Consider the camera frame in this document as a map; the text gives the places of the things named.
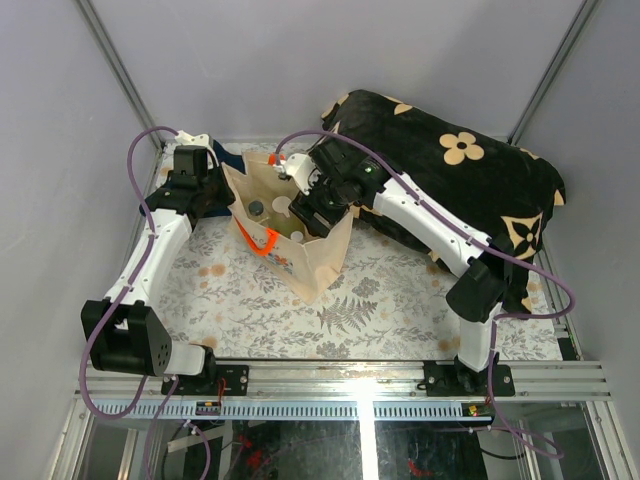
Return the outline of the green lotion pump bottle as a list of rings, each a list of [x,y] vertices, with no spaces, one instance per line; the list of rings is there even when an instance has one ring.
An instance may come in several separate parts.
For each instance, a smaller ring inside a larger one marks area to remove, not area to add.
[[[304,232],[302,222],[290,210],[291,202],[292,200],[287,196],[278,196],[271,203],[271,228],[287,238],[290,238],[294,232]]]

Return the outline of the beige canvas tote bag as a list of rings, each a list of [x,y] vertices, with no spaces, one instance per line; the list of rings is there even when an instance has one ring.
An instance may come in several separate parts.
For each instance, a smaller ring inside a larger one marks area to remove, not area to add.
[[[340,275],[351,239],[353,215],[347,213],[327,237],[312,236],[303,229],[304,239],[296,242],[270,227],[267,221],[252,219],[247,207],[259,200],[270,208],[273,200],[299,193],[295,183],[278,178],[267,153],[242,155],[245,171],[226,164],[222,171],[234,194],[229,206],[229,231],[243,247],[280,278],[307,304],[313,303]]]

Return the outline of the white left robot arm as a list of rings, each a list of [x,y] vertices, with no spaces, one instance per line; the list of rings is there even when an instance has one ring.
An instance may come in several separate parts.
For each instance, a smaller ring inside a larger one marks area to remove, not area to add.
[[[94,369],[141,376],[181,375],[197,394],[212,392],[218,369],[202,346],[174,341],[156,313],[165,280],[196,224],[235,201],[205,146],[178,146],[164,184],[141,208],[147,225],[118,281],[89,300],[81,322]]]

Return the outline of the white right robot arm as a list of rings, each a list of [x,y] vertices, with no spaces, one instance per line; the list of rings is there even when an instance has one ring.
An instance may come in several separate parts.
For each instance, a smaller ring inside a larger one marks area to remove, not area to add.
[[[291,211],[316,236],[327,236],[352,206],[379,213],[439,255],[457,281],[446,295],[460,320],[456,369],[458,387],[478,394],[492,380],[491,323],[499,312],[512,269],[490,248],[505,253],[507,242],[491,238],[431,199],[407,174],[368,148],[325,141],[307,153],[275,164],[283,180],[298,189]]]

